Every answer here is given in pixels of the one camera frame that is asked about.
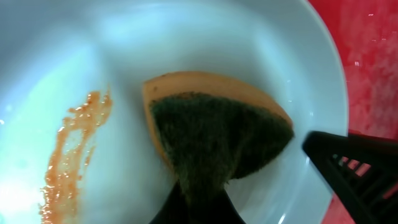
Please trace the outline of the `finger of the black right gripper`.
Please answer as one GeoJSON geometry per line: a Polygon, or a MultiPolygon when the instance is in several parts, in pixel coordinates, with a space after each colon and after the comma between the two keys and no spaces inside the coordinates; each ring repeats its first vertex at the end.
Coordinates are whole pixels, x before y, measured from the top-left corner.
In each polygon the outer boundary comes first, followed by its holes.
{"type": "Polygon", "coordinates": [[[397,141],[310,132],[303,150],[360,224],[397,224],[397,141]]]}

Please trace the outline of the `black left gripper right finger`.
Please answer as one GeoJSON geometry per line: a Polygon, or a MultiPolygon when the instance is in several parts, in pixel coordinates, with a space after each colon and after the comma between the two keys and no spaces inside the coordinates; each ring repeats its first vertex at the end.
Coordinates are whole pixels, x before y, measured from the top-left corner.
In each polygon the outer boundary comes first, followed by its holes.
{"type": "Polygon", "coordinates": [[[206,222],[210,224],[246,224],[236,211],[227,192],[223,189],[208,205],[206,222]]]}

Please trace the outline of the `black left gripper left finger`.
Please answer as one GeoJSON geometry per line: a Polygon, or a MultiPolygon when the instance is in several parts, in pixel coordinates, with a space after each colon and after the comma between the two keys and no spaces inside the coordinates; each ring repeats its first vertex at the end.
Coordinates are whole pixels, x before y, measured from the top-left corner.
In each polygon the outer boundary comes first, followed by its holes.
{"type": "Polygon", "coordinates": [[[149,224],[189,224],[188,207],[178,182],[149,224]]]}

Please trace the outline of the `orange green sponge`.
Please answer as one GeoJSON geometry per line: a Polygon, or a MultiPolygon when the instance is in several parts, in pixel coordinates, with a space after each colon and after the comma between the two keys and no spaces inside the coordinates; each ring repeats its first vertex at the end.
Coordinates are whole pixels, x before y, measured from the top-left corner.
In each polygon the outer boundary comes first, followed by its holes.
{"type": "Polygon", "coordinates": [[[172,72],[144,82],[144,111],[159,154],[190,208],[203,208],[227,182],[274,160],[294,137],[289,115],[238,79],[172,72]]]}

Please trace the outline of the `white plate top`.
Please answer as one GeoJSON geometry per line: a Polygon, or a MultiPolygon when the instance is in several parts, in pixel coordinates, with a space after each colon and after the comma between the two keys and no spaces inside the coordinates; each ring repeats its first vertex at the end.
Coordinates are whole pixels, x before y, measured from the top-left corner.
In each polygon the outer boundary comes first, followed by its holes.
{"type": "Polygon", "coordinates": [[[336,47],[307,1],[2,1],[1,222],[39,223],[56,134],[89,92],[113,108],[91,138],[78,223],[148,223],[174,182],[150,139],[144,81],[203,70],[267,92],[294,122],[287,149],[226,189],[247,223],[320,223],[331,200],[302,150],[345,135],[336,47]]]}

